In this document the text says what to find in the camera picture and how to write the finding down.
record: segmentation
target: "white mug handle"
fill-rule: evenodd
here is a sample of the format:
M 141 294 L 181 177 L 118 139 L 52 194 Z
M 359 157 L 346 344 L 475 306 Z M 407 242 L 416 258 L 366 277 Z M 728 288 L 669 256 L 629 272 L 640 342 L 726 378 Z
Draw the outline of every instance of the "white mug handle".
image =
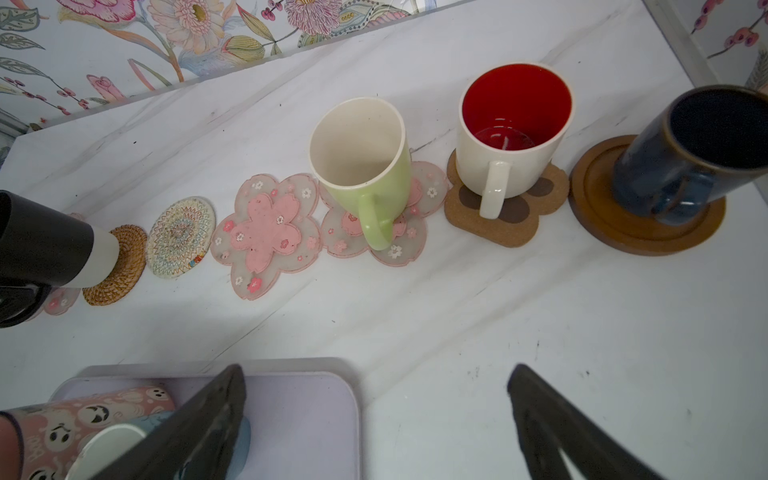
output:
M 500 160 L 488 164 L 488 178 L 485 179 L 485 190 L 480 202 L 480 217 L 489 220 L 498 218 L 504 204 L 504 196 L 507 194 L 510 168 L 509 162 Z

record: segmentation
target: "mug handle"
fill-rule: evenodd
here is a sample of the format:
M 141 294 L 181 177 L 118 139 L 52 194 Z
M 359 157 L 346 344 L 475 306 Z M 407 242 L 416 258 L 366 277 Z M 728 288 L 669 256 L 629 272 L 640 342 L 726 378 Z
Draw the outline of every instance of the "mug handle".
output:
M 366 236 L 368 245 L 374 250 L 385 250 L 392 243 L 392 221 L 379 219 L 373 194 L 362 195 L 357 208 L 362 234 Z
M 667 225 L 683 225 L 707 205 L 714 181 L 704 172 L 690 172 L 658 194 L 651 215 Z
M 511 167 L 509 162 L 501 160 L 488 164 L 488 178 L 485 179 L 485 190 L 480 202 L 480 217 L 494 220 L 502 212 Z
M 18 325 L 33 316 L 52 289 L 52 286 L 42 283 L 0 286 L 0 328 Z

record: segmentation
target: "white flower print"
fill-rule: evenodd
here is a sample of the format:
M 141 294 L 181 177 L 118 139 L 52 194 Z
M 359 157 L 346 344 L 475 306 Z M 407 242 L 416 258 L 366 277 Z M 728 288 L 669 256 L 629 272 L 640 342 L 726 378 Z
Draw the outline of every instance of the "white flower print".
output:
M 397 258 L 402 255 L 402 247 L 400 245 L 392 245 L 386 254 L 392 258 Z

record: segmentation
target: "black mug handle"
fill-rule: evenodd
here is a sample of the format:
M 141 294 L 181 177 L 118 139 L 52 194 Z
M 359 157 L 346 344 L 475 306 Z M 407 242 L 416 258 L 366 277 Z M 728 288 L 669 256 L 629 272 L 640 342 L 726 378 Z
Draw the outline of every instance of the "black mug handle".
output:
M 707 205 L 713 187 L 714 180 L 709 174 L 689 172 L 657 194 L 651 215 L 667 225 L 682 225 Z
M 0 286 L 0 328 L 18 325 L 33 316 L 52 288 L 42 283 Z

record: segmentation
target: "wooden coaster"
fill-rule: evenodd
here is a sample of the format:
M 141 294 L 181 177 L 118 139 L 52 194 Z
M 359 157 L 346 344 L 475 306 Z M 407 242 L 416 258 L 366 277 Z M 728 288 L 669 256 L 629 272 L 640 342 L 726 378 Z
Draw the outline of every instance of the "wooden coaster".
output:
M 571 209 L 589 233 L 627 253 L 658 257 L 695 247 L 711 237 L 725 215 L 725 198 L 707 205 L 679 227 L 630 214 L 611 193 L 616 160 L 637 135 L 609 138 L 592 147 L 571 172 Z
M 118 262 L 103 282 L 83 289 L 83 297 L 91 305 L 109 305 L 126 296 L 136 285 L 147 262 L 144 255 L 147 234 L 141 227 L 123 225 L 110 233 L 120 243 Z
M 482 197 L 458 177 L 456 151 L 448 160 L 448 179 L 453 188 L 445 197 L 445 218 L 454 227 L 474 233 L 503 247 L 521 247 L 536 234 L 539 215 L 553 214 L 568 197 L 568 176 L 553 164 L 524 194 L 504 200 L 495 220 L 480 217 Z

